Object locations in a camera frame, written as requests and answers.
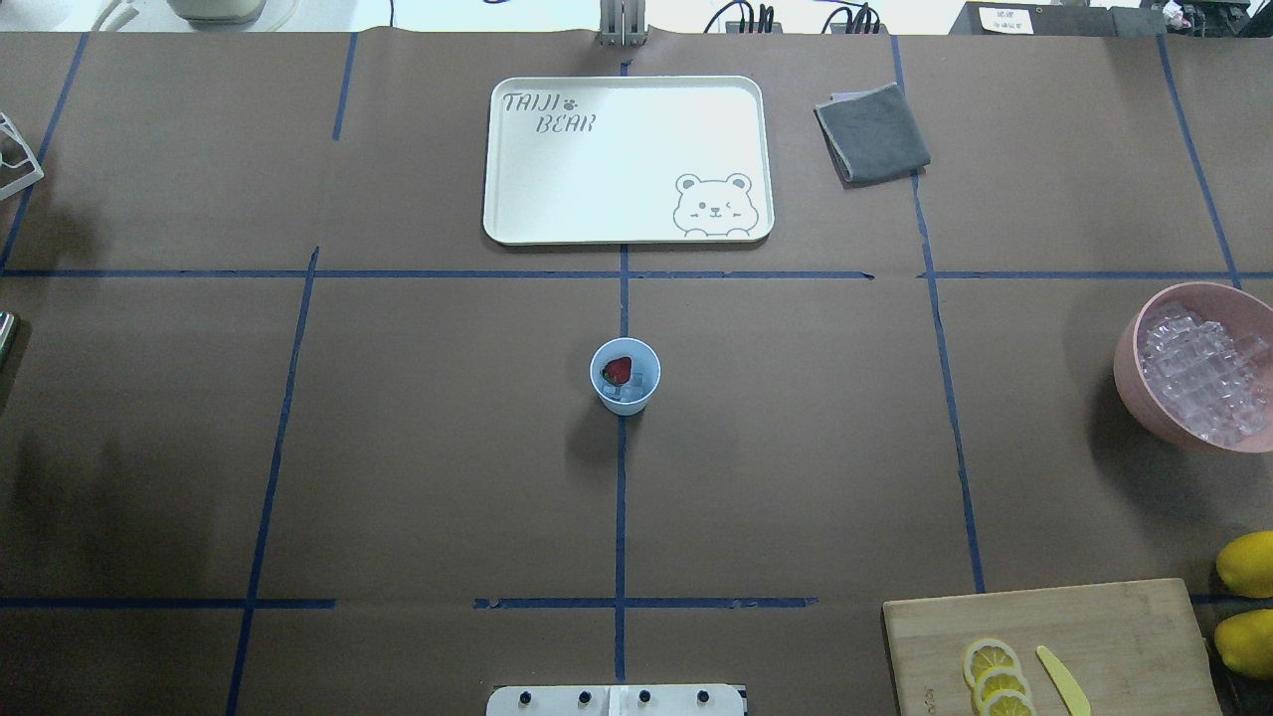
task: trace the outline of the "lemon slice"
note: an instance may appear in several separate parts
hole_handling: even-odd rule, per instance
[[[1012,647],[995,638],[973,642],[964,652],[964,682],[974,688],[983,673],[994,668],[1017,669],[1021,660]]]
[[[1030,697],[1018,691],[999,691],[981,705],[981,716],[1035,716]]]
[[[994,669],[981,671],[981,675],[976,679],[976,685],[973,687],[973,698],[976,707],[980,708],[983,703],[1001,691],[1015,691],[1025,694],[1026,699],[1032,698],[1030,683],[1026,682],[1025,674],[1018,671],[1016,666],[995,666]]]

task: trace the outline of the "light blue cup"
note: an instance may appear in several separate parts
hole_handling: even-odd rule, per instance
[[[633,377],[622,386],[612,386],[601,377],[606,363],[624,355],[633,359]],[[592,355],[592,390],[597,391],[601,403],[615,415],[635,415],[640,413],[649,396],[658,389],[658,378],[663,372],[654,349],[635,338],[616,338],[607,341]]]

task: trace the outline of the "blue tape line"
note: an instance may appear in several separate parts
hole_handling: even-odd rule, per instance
[[[633,271],[628,270],[629,256],[620,254],[619,271],[508,271],[465,269],[322,269],[314,271],[318,279],[619,279],[620,302],[625,304],[626,280],[673,279],[849,279],[873,280],[873,274],[862,271]],[[941,271],[939,278],[965,278],[957,271]],[[303,279],[309,274],[295,269],[14,269],[5,271],[15,279]],[[1181,276],[1209,276],[1212,274],[1180,274]],[[1228,278],[1228,274],[1213,275]]]
[[[335,609],[335,599],[257,599],[255,609]]]
[[[1273,606],[1273,599],[1255,599],[1251,596],[1237,596],[1236,594],[1190,594],[1189,603],[1198,606],[1203,604],[1236,604],[1242,606]]]
[[[624,247],[624,273],[628,252]],[[628,283],[624,282],[624,329],[628,335]],[[624,683],[626,661],[626,628],[624,600],[628,595],[628,417],[619,415],[619,455],[615,468],[615,683]]]
[[[62,92],[57,96],[57,104],[53,106],[53,113],[48,117],[48,126],[45,127],[45,138],[39,140],[39,148],[36,150],[36,161],[41,164],[45,163],[45,154],[48,153],[48,144],[53,140],[53,132],[57,130],[57,122],[62,118],[62,108],[66,107],[66,98],[71,93],[71,84],[75,83],[75,74],[79,71],[80,60],[84,59],[84,47],[88,46],[88,33],[80,33],[79,45],[75,46],[75,56],[71,57],[71,66],[66,70],[66,79],[62,80]],[[9,236],[4,242],[4,252],[0,254],[0,273],[4,273],[5,266],[9,264],[9,255],[13,254],[13,246],[18,242],[18,232],[22,231],[22,220],[27,218],[27,205],[31,204],[31,194],[36,190],[36,182],[22,192],[22,199],[18,200],[18,210],[13,215],[13,224],[9,227]]]
[[[1185,140],[1185,149],[1189,150],[1189,161],[1194,166],[1194,176],[1198,177],[1198,187],[1202,189],[1202,199],[1207,203],[1207,213],[1211,214],[1211,226],[1216,231],[1216,240],[1220,241],[1220,251],[1225,255],[1225,265],[1228,266],[1228,279],[1235,288],[1242,288],[1242,279],[1237,274],[1237,265],[1234,264],[1234,254],[1228,250],[1228,240],[1225,237],[1225,227],[1220,223],[1220,213],[1216,210],[1216,201],[1211,196],[1211,186],[1207,183],[1207,175],[1202,171],[1202,162],[1198,159],[1198,150],[1194,148],[1193,132],[1189,131],[1189,121],[1185,118],[1184,104],[1180,103],[1180,93],[1176,92],[1176,78],[1171,71],[1171,59],[1167,56],[1166,37],[1158,36],[1158,59],[1162,60],[1162,75],[1167,80],[1167,92],[1171,94],[1171,104],[1176,110],[1176,121],[1180,124],[1180,134]]]
[[[617,279],[620,271],[496,271],[496,270],[345,270],[326,269],[321,279]]]
[[[897,87],[905,92],[906,82],[901,68],[901,46],[897,36],[891,34],[892,62],[897,75]],[[964,456],[964,433],[959,426],[959,406],[955,403],[955,381],[951,377],[950,353],[946,348],[946,329],[942,326],[941,299],[937,294],[937,269],[933,264],[933,247],[928,238],[928,222],[924,219],[924,206],[919,200],[919,172],[910,172],[910,192],[915,201],[915,223],[919,227],[924,252],[924,274],[928,283],[928,302],[933,310],[933,331],[937,335],[937,357],[942,364],[942,383],[946,389],[946,413],[951,431],[955,433],[955,457],[959,464],[960,492],[964,499],[964,530],[967,534],[967,552],[973,566],[973,584],[978,594],[985,592],[985,576],[981,572],[981,549],[976,536],[976,516],[973,511],[973,490],[967,483],[967,461]]]
[[[615,599],[628,595],[628,418],[619,418],[617,485],[615,488]]]
[[[750,598],[634,598],[625,599],[629,609],[805,609],[817,604],[813,596]]]
[[[297,333],[292,340],[292,362],[288,364],[288,382],[283,391],[283,406],[279,409],[279,431],[274,437],[274,455],[270,457],[270,479],[265,488],[265,505],[261,507],[261,526],[256,535],[256,552],[252,557],[252,576],[248,580],[247,598],[256,599],[261,584],[261,567],[265,562],[265,543],[270,535],[270,516],[274,512],[274,494],[279,487],[279,469],[283,465],[283,441],[288,433],[288,420],[292,417],[292,395],[297,385],[297,364],[300,362],[300,341],[306,335],[306,321],[309,317],[309,297],[314,288],[314,266],[318,264],[318,248],[309,255],[309,269],[306,273],[306,288],[300,294],[300,315],[297,317]]]
[[[169,270],[169,269],[15,269],[5,271],[15,279],[303,279],[295,270]]]
[[[835,0],[820,0],[822,3],[834,3]],[[892,74],[897,79],[897,89],[903,94],[906,93],[906,75],[901,71],[901,43],[897,42],[896,34],[889,36],[889,42],[892,45]]]
[[[274,496],[279,487],[279,469],[283,465],[283,442],[288,433],[288,420],[292,417],[292,396],[297,385],[297,366],[300,362],[300,341],[306,336],[306,321],[309,317],[309,298],[314,288],[314,268],[318,265],[318,247],[309,255],[309,268],[306,270],[306,287],[300,294],[300,311],[297,317],[297,333],[292,339],[292,361],[288,364],[288,382],[283,390],[283,406],[279,409],[279,431],[274,437],[274,455],[270,457],[270,479],[265,487],[265,503],[261,507],[261,526],[256,535],[256,550],[252,555],[252,575],[247,582],[247,604],[243,609],[243,622],[239,626],[239,645],[234,655],[234,671],[230,675],[230,694],[225,703],[227,716],[233,716],[238,708],[239,685],[243,683],[243,665],[247,660],[247,645],[252,636],[252,614],[256,608],[257,589],[261,585],[261,568],[265,563],[265,543],[270,536],[270,516],[274,512]]]
[[[243,620],[239,622],[239,641],[234,650],[234,671],[230,674],[230,693],[225,698],[225,716],[234,716],[238,710],[238,692],[243,683],[243,666],[247,664],[247,642],[252,636],[252,609],[243,610]]]
[[[628,280],[631,271],[628,270],[628,245],[619,247],[619,335],[628,335]]]
[[[1225,280],[1225,271],[932,271],[917,278],[946,279],[1074,279],[1074,280]]]
[[[331,127],[331,140],[340,141],[345,126],[345,102],[349,101],[349,78],[354,74],[354,54],[358,51],[358,33],[349,33],[349,51],[345,52],[345,76],[340,80],[340,102],[336,104],[336,124]]]
[[[864,279],[862,271],[631,271],[634,279]]]
[[[634,596],[610,599],[541,596],[528,599],[475,599],[474,609],[805,609],[815,596]]]
[[[246,599],[0,598],[0,609],[243,609]],[[262,599],[257,609],[335,609],[335,599]]]
[[[475,599],[474,609],[614,609],[615,600],[605,598],[555,598],[537,596],[530,599]]]
[[[624,643],[628,638],[628,613],[622,605],[615,606],[615,683],[628,682],[628,647]]]

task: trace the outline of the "bear illustration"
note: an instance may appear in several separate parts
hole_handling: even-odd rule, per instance
[[[726,236],[742,238],[760,222],[760,213],[751,204],[751,180],[733,173],[724,180],[700,180],[681,175],[676,180],[681,201],[672,213],[672,222],[686,238]]]

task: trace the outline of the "gray towel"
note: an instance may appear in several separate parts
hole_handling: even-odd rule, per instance
[[[932,162],[897,83],[831,98],[813,113],[835,149],[835,164],[844,181],[882,181]]]

